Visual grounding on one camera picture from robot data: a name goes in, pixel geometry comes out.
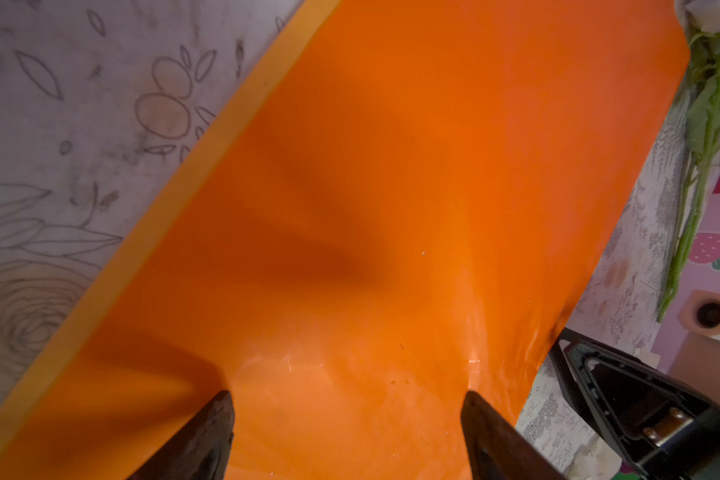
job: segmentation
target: metal screw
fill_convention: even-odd
[[[670,415],[677,418],[678,420],[683,420],[686,417],[686,414],[676,407],[670,408]]]
[[[650,438],[651,440],[653,440],[653,441],[659,439],[659,434],[656,433],[656,430],[654,430],[654,429],[651,428],[651,427],[645,427],[645,428],[643,428],[643,434],[644,434],[646,437],[648,437],[648,438]]]

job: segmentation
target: glossy orange film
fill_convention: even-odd
[[[343,0],[0,478],[125,478],[220,389],[228,478],[468,478],[464,394],[517,419],[686,50],[669,0]]]

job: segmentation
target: green stem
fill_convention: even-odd
[[[677,250],[672,261],[670,262],[669,272],[666,278],[666,284],[664,286],[664,293],[659,303],[659,315],[656,321],[661,322],[666,313],[666,309],[669,308],[672,299],[677,294],[677,287],[680,284],[680,273],[682,268],[688,261],[688,255],[690,254],[691,247],[693,245],[693,239],[696,237],[696,231],[699,229],[699,223],[702,216],[702,205],[704,202],[704,195],[706,193],[706,182],[710,176],[710,170],[712,166],[712,159],[714,159],[717,150],[717,132],[714,129],[713,115],[717,114],[720,110],[720,75],[716,76],[717,87],[715,93],[712,94],[710,99],[710,110],[707,113],[706,131],[704,132],[704,150],[700,156],[700,162],[698,164],[698,177],[696,178],[696,188],[693,191],[693,198],[691,200],[690,212],[688,214],[688,220],[682,228],[682,235],[680,236],[680,242],[677,245]],[[690,179],[693,175],[693,168],[689,168],[686,174],[686,181],[683,183],[682,191],[680,194],[680,221],[682,221],[682,214],[685,211],[685,202],[688,195],[688,189],[690,188]]]
[[[718,144],[720,132],[716,130],[714,122],[715,115],[720,114],[720,54],[715,60],[715,66],[717,75],[713,78],[717,81],[717,86],[710,99],[710,108],[707,110],[706,129],[704,131],[704,147],[701,155],[692,154],[689,160],[686,177],[683,181],[680,192],[680,208],[678,215],[678,222],[680,223],[682,222],[685,213],[688,190],[694,182],[696,183],[696,188],[693,191],[693,198],[691,200],[688,219],[682,228],[682,235],[677,243],[677,249],[670,261],[670,268],[668,269],[666,282],[664,284],[664,292],[662,294],[661,301],[659,302],[659,314],[656,318],[657,322],[661,322],[663,320],[666,309],[669,308],[670,303],[672,303],[672,299],[675,298],[675,295],[677,294],[677,287],[680,284],[680,273],[688,261],[688,255],[690,254],[693,246],[693,240],[696,238],[696,232],[698,231],[699,223],[701,222],[702,206],[706,195],[706,184],[712,169],[712,160],[720,147]],[[698,170],[698,174],[695,179],[693,179],[694,167]]]

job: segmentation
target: white flower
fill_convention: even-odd
[[[720,33],[720,0],[693,0],[686,10],[702,32]]]

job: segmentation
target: yellow edge strip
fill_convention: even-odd
[[[32,408],[72,363],[182,209],[284,79],[339,0],[305,0],[245,82],[192,149],[152,207],[0,407],[0,453]]]

